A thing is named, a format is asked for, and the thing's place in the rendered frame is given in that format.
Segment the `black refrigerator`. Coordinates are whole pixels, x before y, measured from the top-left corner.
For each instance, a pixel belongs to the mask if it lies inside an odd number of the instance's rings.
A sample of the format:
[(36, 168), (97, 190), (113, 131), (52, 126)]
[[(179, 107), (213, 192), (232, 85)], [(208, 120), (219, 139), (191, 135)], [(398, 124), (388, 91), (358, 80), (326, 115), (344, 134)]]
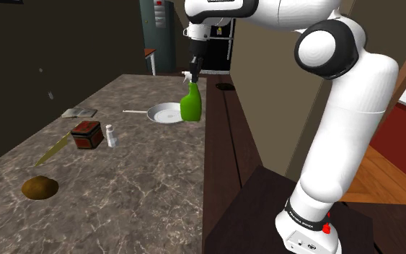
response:
[(235, 19), (223, 27), (212, 26), (202, 74), (230, 74)]

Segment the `yellow knife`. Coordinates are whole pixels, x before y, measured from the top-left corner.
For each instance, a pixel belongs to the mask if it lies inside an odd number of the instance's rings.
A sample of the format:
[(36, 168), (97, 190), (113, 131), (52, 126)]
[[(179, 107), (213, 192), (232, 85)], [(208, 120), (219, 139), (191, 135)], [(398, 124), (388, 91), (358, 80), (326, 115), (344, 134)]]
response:
[(56, 154), (58, 151), (60, 151), (62, 148), (64, 148), (65, 145), (68, 144), (68, 137), (70, 135), (71, 135), (71, 133), (68, 132), (65, 136), (63, 136), (60, 141), (58, 141), (46, 153), (44, 153), (44, 155), (35, 163), (35, 166), (37, 167), (38, 165), (41, 165), (46, 160), (48, 160), (50, 157), (52, 157), (54, 154)]

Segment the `white frying pan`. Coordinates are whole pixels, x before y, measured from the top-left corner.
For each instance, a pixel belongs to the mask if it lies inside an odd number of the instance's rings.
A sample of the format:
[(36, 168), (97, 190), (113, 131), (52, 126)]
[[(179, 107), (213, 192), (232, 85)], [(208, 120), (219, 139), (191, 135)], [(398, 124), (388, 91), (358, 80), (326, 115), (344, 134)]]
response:
[(178, 102), (164, 102), (148, 110), (123, 110), (124, 113), (145, 113), (149, 120), (161, 124), (182, 122), (180, 104)]

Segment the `teal door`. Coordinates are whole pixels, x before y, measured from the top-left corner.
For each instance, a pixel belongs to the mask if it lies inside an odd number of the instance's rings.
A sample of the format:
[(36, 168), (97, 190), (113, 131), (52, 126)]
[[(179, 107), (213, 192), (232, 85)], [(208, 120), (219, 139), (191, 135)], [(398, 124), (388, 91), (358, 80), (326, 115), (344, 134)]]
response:
[(139, 0), (144, 46), (155, 49), (156, 72), (176, 68), (174, 4), (168, 0)]

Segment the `open grey book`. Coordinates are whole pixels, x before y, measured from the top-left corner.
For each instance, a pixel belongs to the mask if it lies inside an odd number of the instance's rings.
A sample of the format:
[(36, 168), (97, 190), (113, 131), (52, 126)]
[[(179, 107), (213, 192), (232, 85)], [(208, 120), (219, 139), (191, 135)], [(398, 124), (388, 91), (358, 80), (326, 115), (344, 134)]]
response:
[(62, 115), (62, 118), (92, 118), (97, 110), (89, 108), (69, 108)]

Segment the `red metal box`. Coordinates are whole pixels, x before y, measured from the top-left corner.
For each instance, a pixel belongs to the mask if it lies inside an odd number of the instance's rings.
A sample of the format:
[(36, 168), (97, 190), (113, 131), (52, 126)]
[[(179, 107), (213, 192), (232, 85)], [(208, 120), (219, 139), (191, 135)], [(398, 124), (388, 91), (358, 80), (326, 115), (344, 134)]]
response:
[(99, 121), (82, 121), (71, 130), (78, 149), (96, 149), (104, 140)]

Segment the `white salt shaker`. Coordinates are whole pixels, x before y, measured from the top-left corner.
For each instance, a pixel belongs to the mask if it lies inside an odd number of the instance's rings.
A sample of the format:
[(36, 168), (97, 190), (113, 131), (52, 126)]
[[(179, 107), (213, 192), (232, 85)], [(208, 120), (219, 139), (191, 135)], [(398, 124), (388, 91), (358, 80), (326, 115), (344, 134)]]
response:
[(107, 124), (106, 128), (106, 137), (107, 137), (107, 144), (109, 147), (114, 148), (118, 145), (118, 138), (115, 135), (114, 128), (112, 124)]

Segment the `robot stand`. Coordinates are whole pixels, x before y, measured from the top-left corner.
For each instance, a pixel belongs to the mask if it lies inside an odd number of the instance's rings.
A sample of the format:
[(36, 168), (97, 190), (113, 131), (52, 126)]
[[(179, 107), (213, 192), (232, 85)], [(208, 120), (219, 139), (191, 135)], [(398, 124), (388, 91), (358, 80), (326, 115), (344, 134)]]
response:
[[(259, 166), (244, 184), (205, 241), (205, 254), (293, 254), (275, 228), (296, 183)], [(342, 254), (379, 254), (372, 219), (337, 202), (330, 209)]]

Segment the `white-legged wooden table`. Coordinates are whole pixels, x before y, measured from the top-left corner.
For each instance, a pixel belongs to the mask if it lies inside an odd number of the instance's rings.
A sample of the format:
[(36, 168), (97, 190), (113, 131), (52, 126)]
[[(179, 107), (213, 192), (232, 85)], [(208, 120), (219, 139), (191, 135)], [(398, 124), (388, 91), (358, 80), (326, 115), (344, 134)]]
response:
[(156, 50), (153, 48), (145, 48), (144, 49), (144, 54), (145, 54), (145, 59), (149, 59), (151, 62), (151, 72), (152, 75), (156, 75), (156, 61), (155, 61), (155, 52)]

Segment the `green spray bottle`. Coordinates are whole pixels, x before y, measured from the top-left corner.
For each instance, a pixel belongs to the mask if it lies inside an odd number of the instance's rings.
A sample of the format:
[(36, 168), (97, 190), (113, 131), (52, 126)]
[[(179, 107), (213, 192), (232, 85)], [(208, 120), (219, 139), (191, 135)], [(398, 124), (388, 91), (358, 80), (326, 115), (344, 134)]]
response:
[(183, 71), (184, 81), (188, 81), (188, 94), (180, 100), (180, 113), (184, 121), (199, 121), (202, 114), (202, 101), (198, 85), (192, 82), (192, 74)]

